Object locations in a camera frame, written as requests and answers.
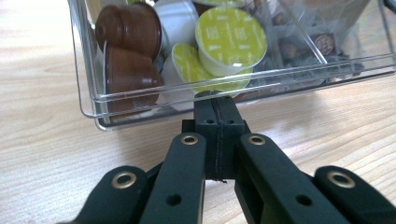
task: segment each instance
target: brown coffee capsule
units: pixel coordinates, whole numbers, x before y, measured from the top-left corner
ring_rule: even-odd
[[[298,57],[301,53],[296,45],[288,41],[281,41],[279,44],[280,52],[283,59],[293,59]]]
[[[148,4],[107,6],[95,24],[96,41],[101,50],[108,45],[137,51],[155,60],[161,50],[162,27],[155,10]]]
[[[273,17],[272,21],[274,25],[286,25],[290,22],[290,18],[286,13],[279,12]]]
[[[320,53],[324,56],[335,55],[335,41],[333,34],[311,35],[315,46],[319,49]]]
[[[150,57],[117,47],[106,48],[106,93],[137,91],[159,87],[161,76]],[[158,94],[140,96],[108,103],[110,113],[125,112],[135,108],[155,105]]]

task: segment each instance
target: black plastic part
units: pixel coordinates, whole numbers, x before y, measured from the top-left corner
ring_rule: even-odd
[[[238,168],[234,186],[235,194],[242,207],[247,223],[258,224],[262,219],[264,202],[260,193],[254,187],[253,182],[248,176],[243,166]]]
[[[136,181],[126,189],[116,189],[113,178],[122,172],[136,175]],[[93,189],[74,224],[137,223],[149,196],[147,176],[132,166],[121,166],[108,172]]]
[[[350,222],[396,223],[396,208],[352,172],[335,166],[321,167],[317,169],[314,181]]]
[[[245,133],[245,122],[230,96],[194,102],[195,132],[207,142],[207,179],[235,179],[234,150]]]
[[[248,174],[245,178],[251,180],[263,201],[261,217],[254,220],[260,223],[348,223],[270,138],[245,134],[241,144],[238,155]]]
[[[183,119],[181,121],[181,132],[182,133],[195,133],[195,120]]]
[[[152,188],[154,187],[154,183],[157,180],[157,176],[161,170],[161,167],[163,167],[162,162],[160,164],[154,166],[151,170],[146,172],[147,177],[148,177],[148,189],[150,192],[152,191]]]
[[[384,5],[396,14],[396,0],[384,0]]]
[[[182,142],[188,136],[198,141]],[[193,139],[187,138],[188,144]],[[174,138],[140,223],[201,223],[205,189],[205,139],[197,133]]]

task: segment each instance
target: clear plastic container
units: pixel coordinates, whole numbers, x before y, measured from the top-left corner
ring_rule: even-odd
[[[199,6],[189,0],[134,4],[126,0],[68,2],[81,111],[85,116],[96,119],[99,127],[104,130],[189,111],[193,101],[204,99],[194,98],[193,94],[185,94],[186,91],[212,91],[213,94],[205,99],[231,95],[236,102],[245,102],[393,75],[395,72],[396,22],[389,21],[392,12],[384,7],[382,0],[246,0],[243,7],[235,4],[238,7],[234,10],[243,10],[249,15],[246,21],[252,19],[260,24],[265,34],[264,57],[248,73],[235,72],[224,74],[223,77],[217,74],[213,78],[193,82],[183,82],[179,78],[181,81],[176,83],[163,80],[164,77],[171,77],[162,76],[163,70],[169,70],[163,67],[172,63],[168,61],[172,57],[174,44],[186,43],[199,48],[192,38],[195,35],[191,32],[194,32],[194,26],[200,22],[199,17],[202,17],[201,8],[199,14],[195,11],[196,7],[201,7],[202,2]],[[108,2],[116,7],[109,7]],[[223,2],[227,1],[218,1],[215,5],[221,7]],[[215,11],[212,5],[206,6],[205,13]],[[109,39],[101,43],[103,39],[100,40],[98,36],[104,32],[101,29],[106,27],[100,25],[100,13],[106,14],[105,16],[111,14],[110,19],[103,19],[111,23],[115,20],[113,17],[134,20],[128,17],[128,13],[136,14],[132,13],[133,10],[139,13],[145,11],[151,17],[151,21],[141,21],[146,18],[144,14],[138,16],[138,21],[131,21],[127,25],[124,21],[125,27],[118,28],[123,34],[133,31],[125,35],[126,40],[123,41],[133,40],[135,49],[117,46],[110,40],[113,36],[107,36]],[[169,20],[174,24],[172,28],[169,28]],[[136,27],[145,27],[144,22],[151,22],[152,25],[146,27],[154,28],[136,30]],[[237,38],[252,35],[249,31],[241,32],[243,27],[235,27],[239,32],[235,35]],[[142,40],[138,40],[136,33],[144,34],[143,42],[139,42]],[[224,32],[220,33],[220,38],[229,38]],[[152,47],[151,51],[143,52],[139,48],[142,46],[143,51]],[[244,82],[247,85],[243,88],[224,88],[227,85],[240,86]],[[228,91],[218,92],[218,87]]]

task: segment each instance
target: wood grain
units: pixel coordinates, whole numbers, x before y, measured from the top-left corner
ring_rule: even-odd
[[[103,133],[78,104],[66,1],[0,1],[0,219],[73,219],[109,170],[161,162],[182,119]],[[334,164],[396,204],[396,77],[240,105],[303,171]],[[204,223],[245,223],[233,182],[207,181]]]

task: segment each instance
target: transparent box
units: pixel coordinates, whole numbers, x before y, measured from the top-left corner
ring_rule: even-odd
[[[132,2],[68,0],[81,111],[103,130],[223,95],[240,103],[395,73],[396,21],[382,0]]]

